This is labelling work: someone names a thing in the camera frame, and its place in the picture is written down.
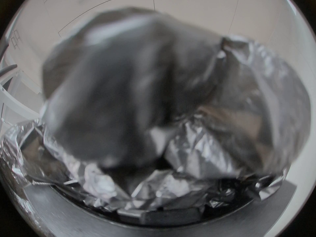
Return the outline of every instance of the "gray metal surface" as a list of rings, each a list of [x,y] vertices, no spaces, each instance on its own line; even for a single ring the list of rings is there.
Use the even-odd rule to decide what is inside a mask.
[[[168,229],[140,228],[110,222],[79,208],[48,186],[28,186],[25,194],[56,237],[260,237],[282,215],[295,190],[294,184],[284,181],[279,191],[263,202],[253,202],[215,221]]]

